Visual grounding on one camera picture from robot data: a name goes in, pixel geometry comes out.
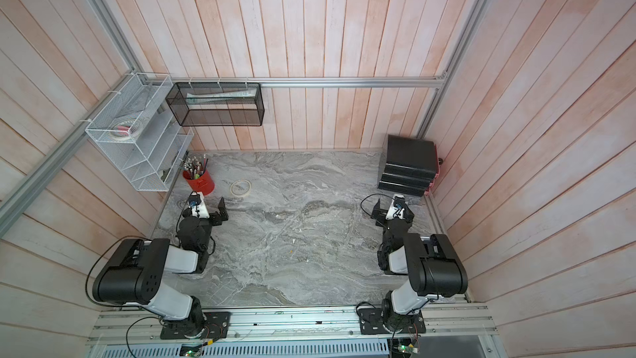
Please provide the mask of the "black drawer cabinet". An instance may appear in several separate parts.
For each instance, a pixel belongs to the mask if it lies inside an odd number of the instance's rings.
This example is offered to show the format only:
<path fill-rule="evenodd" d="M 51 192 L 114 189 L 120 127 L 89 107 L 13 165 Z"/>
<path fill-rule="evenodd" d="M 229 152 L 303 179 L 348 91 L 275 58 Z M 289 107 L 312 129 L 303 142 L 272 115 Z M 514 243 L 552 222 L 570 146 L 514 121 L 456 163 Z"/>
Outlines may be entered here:
<path fill-rule="evenodd" d="M 380 157 L 378 189 L 427 196 L 436 169 L 434 142 L 388 135 Z"/>

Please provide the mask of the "pink drawer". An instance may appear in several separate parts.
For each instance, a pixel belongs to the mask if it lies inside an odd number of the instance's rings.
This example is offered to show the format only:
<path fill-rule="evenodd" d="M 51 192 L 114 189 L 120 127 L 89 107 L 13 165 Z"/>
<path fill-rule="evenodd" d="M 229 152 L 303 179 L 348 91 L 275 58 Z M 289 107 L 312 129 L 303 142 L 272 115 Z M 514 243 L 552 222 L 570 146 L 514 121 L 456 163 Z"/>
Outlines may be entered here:
<path fill-rule="evenodd" d="M 436 181 L 437 181 L 437 179 L 438 179 L 438 177 L 440 175 L 440 172 L 441 172 L 441 166 L 442 166 L 442 164 L 444 162 L 444 160 L 439 157 L 438 149 L 437 149 L 437 145 L 436 144 L 434 144 L 434 149 L 435 149 L 436 160 L 437 160 L 437 169 L 436 169 L 436 173 L 433 176 L 433 179 L 432 179 L 432 181 L 431 181 L 431 183 L 429 185 L 429 189 L 428 189 L 429 193 L 433 192 L 433 189 L 435 187 Z"/>

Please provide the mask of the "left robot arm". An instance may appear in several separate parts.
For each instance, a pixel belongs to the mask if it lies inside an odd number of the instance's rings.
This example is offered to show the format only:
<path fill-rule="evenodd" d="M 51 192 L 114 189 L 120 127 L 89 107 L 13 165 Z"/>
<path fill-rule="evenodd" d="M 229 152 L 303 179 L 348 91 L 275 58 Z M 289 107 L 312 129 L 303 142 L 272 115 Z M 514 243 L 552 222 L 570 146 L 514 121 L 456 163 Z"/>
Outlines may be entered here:
<path fill-rule="evenodd" d="M 94 280 L 87 295 L 97 303 L 139 307 L 159 317 L 162 339 L 196 339 L 211 331 L 200 299 L 181 293 L 163 280 L 165 273 L 203 273 L 215 253 L 212 229 L 229 219 L 225 199 L 209 211 L 200 193 L 193 192 L 177 224 L 177 240 L 124 238 Z"/>

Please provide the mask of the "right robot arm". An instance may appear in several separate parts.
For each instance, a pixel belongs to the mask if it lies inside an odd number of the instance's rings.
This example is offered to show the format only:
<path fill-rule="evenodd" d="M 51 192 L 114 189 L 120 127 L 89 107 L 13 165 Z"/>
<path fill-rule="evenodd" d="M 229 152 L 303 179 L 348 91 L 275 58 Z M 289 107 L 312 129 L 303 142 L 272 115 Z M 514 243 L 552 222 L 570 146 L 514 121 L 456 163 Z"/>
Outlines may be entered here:
<path fill-rule="evenodd" d="M 364 309 L 361 324 L 381 325 L 388 332 L 422 329 L 419 318 L 426 305 L 466 292 L 465 267 L 447 235 L 421 236 L 410 231 L 414 213 L 404 196 L 394 195 L 387 209 L 377 201 L 369 217 L 383 229 L 379 268 L 406 280 L 386 294 L 379 308 Z"/>

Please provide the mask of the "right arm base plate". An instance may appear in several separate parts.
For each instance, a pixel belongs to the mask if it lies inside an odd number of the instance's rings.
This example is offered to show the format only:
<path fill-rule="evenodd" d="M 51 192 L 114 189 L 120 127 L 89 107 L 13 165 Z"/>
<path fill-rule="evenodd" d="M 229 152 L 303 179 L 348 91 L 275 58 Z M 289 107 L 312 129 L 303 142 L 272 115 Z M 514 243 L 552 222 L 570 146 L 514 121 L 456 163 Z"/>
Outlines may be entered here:
<path fill-rule="evenodd" d="M 420 313 L 401 315 L 371 306 L 356 308 L 363 335 L 424 334 L 427 329 Z"/>

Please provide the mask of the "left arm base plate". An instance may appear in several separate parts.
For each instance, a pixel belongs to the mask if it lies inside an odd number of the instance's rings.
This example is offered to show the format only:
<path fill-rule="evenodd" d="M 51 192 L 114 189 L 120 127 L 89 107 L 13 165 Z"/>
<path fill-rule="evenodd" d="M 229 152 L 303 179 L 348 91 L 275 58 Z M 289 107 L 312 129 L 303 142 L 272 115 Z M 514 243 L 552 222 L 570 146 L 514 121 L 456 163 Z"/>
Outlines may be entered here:
<path fill-rule="evenodd" d="M 160 334 L 161 340 L 208 340 L 223 339 L 228 335 L 230 312 L 195 313 L 184 320 L 165 321 Z"/>

